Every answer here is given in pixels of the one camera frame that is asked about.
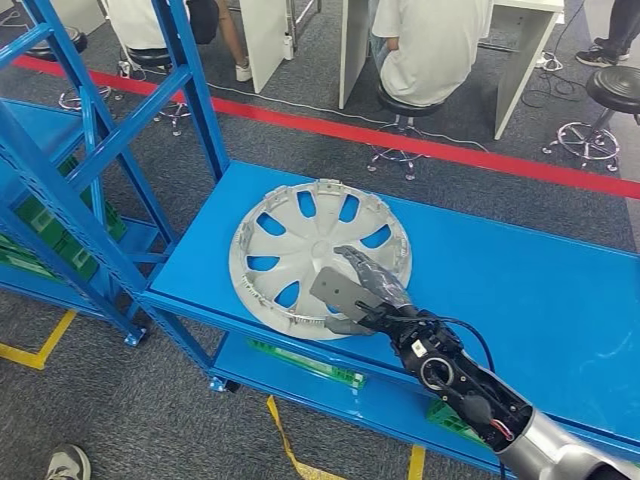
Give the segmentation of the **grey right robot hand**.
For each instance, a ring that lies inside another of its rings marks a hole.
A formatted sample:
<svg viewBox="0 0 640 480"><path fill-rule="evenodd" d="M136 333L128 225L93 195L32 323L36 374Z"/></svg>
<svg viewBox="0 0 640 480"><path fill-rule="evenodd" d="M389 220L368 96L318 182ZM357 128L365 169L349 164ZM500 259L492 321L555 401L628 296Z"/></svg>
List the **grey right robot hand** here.
<svg viewBox="0 0 640 480"><path fill-rule="evenodd" d="M365 319L364 325L349 318L327 317L325 326L329 331L339 335L369 336L376 332L388 334L399 329L400 325L420 323L418 311L405 287L391 272L351 245L334 247L334 251L349 261L363 288L380 298L389 308L385 310L384 316Z"/></svg>

